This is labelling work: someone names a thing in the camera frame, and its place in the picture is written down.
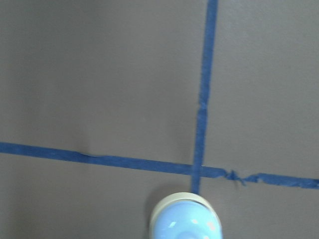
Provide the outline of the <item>light blue call bell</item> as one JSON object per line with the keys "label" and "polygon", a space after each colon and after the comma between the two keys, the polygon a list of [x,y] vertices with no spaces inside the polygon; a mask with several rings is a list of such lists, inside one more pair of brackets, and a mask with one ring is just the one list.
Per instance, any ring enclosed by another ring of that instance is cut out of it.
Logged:
{"label": "light blue call bell", "polygon": [[178,192],[160,200],[149,221],[150,239],[223,239],[220,219],[198,194]]}

